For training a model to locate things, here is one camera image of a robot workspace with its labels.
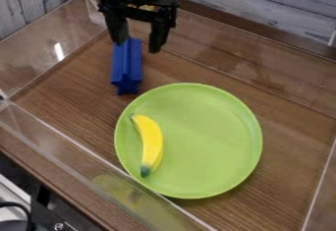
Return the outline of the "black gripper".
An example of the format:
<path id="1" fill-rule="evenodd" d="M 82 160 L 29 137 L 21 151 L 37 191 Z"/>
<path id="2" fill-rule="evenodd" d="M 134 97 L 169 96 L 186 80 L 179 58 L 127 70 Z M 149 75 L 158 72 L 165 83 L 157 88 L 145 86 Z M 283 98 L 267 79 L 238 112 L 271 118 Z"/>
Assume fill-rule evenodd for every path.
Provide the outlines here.
<path id="1" fill-rule="evenodd" d="M 179 7 L 177 0 L 101 0 L 99 11 L 114 43 L 123 44 L 129 38 L 127 19 L 153 23 L 149 51 L 158 53 L 167 42 L 171 26 L 177 25 Z"/>

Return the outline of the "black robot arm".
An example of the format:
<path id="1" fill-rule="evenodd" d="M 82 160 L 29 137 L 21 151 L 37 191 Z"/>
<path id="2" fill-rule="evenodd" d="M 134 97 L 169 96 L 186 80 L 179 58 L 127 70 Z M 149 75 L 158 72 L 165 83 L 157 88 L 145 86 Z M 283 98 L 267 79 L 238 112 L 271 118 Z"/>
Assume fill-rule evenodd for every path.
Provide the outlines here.
<path id="1" fill-rule="evenodd" d="M 151 24 L 149 51 L 158 53 L 167 43 L 171 28 L 177 26 L 177 0 L 101 0 L 99 11 L 106 18 L 113 41 L 122 45 L 129 38 L 127 20 Z"/>

